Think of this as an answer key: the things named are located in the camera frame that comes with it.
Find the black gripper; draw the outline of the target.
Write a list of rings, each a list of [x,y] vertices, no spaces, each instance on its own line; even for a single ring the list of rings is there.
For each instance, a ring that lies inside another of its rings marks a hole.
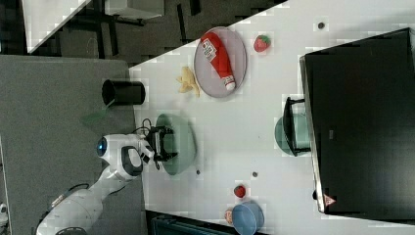
[[[146,137],[155,152],[154,159],[156,161],[169,161],[178,155],[178,153],[163,152],[163,134],[174,134],[174,130],[167,126],[163,128],[152,127]]]

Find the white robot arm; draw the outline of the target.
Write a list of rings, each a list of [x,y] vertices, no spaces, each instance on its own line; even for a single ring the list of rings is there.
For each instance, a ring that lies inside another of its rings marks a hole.
[[[35,235],[88,235],[101,216],[103,202],[141,174],[148,163],[166,162],[176,155],[163,147],[174,130],[152,127],[147,134],[109,134],[97,144],[97,155],[107,163],[99,179],[86,189],[60,196],[39,222]]]

